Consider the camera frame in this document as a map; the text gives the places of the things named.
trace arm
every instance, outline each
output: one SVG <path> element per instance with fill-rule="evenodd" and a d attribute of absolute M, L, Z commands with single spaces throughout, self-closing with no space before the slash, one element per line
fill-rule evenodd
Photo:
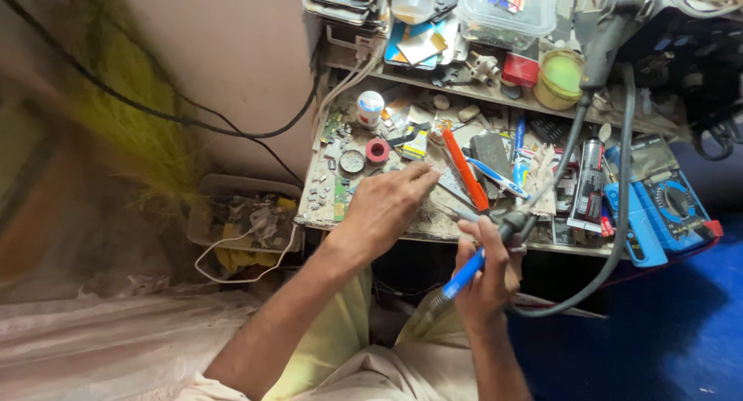
<path fill-rule="evenodd" d="M 411 163 L 404 170 L 362 180 L 343 222 L 237 332 L 204 376 L 261 399 L 333 295 L 404 233 L 438 176 L 428 165 Z"/>
<path fill-rule="evenodd" d="M 462 232 L 473 235 L 485 247 L 485 268 L 463 288 L 455 300 L 472 347 L 478 396 L 481 401 L 527 400 L 529 388 L 515 359 L 506 329 L 505 303 L 519 289 L 520 254 L 509 254 L 501 243 L 498 228 L 487 216 L 478 223 L 460 221 Z M 515 246 L 520 246 L 514 237 Z M 475 245 L 459 240 L 457 269 L 475 254 Z"/>

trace yellow container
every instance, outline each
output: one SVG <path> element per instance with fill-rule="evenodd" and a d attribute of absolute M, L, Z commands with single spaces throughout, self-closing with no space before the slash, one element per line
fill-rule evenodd
<path fill-rule="evenodd" d="M 555 50 L 545 54 L 534 86 L 536 100 L 555 111 L 570 108 L 582 94 L 578 84 L 584 64 L 575 51 Z"/>

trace circuit board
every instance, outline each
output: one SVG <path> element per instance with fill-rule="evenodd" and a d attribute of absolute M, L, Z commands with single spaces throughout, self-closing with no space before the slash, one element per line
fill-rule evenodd
<path fill-rule="evenodd" d="M 348 203 L 351 201 L 351 195 L 348 193 L 348 186 L 350 184 L 351 181 L 348 178 L 341 176 L 335 177 L 333 219 L 336 221 L 343 221 L 343 217 L 346 215 Z"/>
<path fill-rule="evenodd" d="M 320 142 L 327 144 L 336 139 L 336 133 L 343 128 L 343 118 L 345 116 L 346 113 L 340 108 L 333 112 L 333 114 L 328 118 L 328 121 L 325 122 L 325 127 L 322 128 Z"/>

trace blue floor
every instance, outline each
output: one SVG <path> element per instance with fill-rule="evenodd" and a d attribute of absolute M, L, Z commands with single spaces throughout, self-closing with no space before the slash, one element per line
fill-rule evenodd
<path fill-rule="evenodd" d="M 743 399 L 743 216 L 711 250 L 608 288 L 608 320 L 512 318 L 536 399 Z"/>

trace hand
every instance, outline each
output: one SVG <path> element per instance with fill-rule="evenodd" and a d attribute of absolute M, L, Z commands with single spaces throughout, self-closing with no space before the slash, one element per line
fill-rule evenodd
<path fill-rule="evenodd" d="M 440 175 L 429 165 L 414 161 L 403 170 L 365 178 L 328 240 L 345 245 L 349 260 L 362 266 L 370 263 L 403 235 Z"/>
<path fill-rule="evenodd" d="M 503 306 L 519 291 L 523 255 L 508 253 L 498 234 L 498 226 L 493 225 L 487 216 L 481 216 L 477 224 L 461 220 L 458 226 L 463 233 L 475 237 L 478 247 L 485 247 L 485 268 L 462 288 L 454 302 L 465 329 L 487 329 L 502 317 Z M 508 244 L 521 246 L 520 236 L 515 235 Z M 459 239 L 456 270 L 467 263 L 475 250 L 471 240 Z"/>

